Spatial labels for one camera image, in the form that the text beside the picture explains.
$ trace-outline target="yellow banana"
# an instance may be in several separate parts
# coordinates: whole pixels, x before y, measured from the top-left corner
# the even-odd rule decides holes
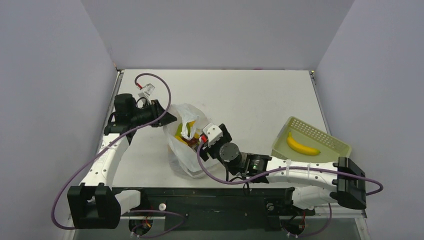
[[[294,151],[296,151],[296,152],[298,152],[300,154],[315,156],[315,155],[318,155],[318,154],[321,153],[321,151],[318,150],[318,149],[316,149],[316,148],[305,146],[305,145],[302,145],[302,144],[298,143],[292,137],[292,132],[291,131],[288,132],[287,144],[288,144],[288,146],[291,149],[293,149]]]

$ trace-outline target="red object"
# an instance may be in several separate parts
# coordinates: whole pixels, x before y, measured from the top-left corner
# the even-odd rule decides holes
[[[205,135],[201,135],[201,136],[200,136],[200,139],[201,139],[201,141],[202,141],[203,143],[206,143],[206,142],[208,141],[208,139],[206,138],[206,136],[205,136]]]
[[[146,223],[146,225],[147,225],[147,218],[150,216],[150,214],[151,214],[151,212],[149,212],[148,214],[147,214],[147,216],[144,218],[144,222]]]
[[[302,223],[304,223],[304,222],[305,222],[305,218],[306,218],[306,211],[304,211],[304,212],[303,212],[303,219],[302,219],[302,221],[300,222],[300,224],[302,224]]]

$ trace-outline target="white connector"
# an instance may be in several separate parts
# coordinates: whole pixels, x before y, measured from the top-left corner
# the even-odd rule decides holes
[[[115,195],[120,205],[120,214],[123,215],[127,211],[137,207],[141,202],[140,192],[137,190],[124,190]]]
[[[138,93],[138,97],[139,98],[145,98],[146,101],[149,104],[151,104],[152,102],[150,101],[150,95],[152,95],[154,90],[155,90],[155,86],[148,83],[140,90],[141,92]]]
[[[221,128],[212,122],[205,126],[202,132],[207,137],[207,145],[209,147],[214,145],[223,136],[223,131]]]

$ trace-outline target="gray wall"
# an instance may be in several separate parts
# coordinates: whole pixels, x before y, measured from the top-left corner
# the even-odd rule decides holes
[[[61,239],[50,208],[94,155],[116,70],[79,0],[2,0],[0,33],[0,238]]]
[[[356,0],[316,70],[331,132],[385,186],[367,198],[375,240],[424,238],[423,9],[422,0]]]
[[[354,0],[82,0],[118,68],[318,66]]]

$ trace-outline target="plastic basket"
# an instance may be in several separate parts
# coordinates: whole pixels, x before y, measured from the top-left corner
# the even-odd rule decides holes
[[[315,156],[294,151],[287,145],[287,136],[291,132],[296,142],[321,151]],[[306,122],[291,116],[278,133],[272,145],[271,155],[280,159],[290,159],[305,163],[336,162],[339,157],[349,157],[352,148],[339,139],[313,127]]]

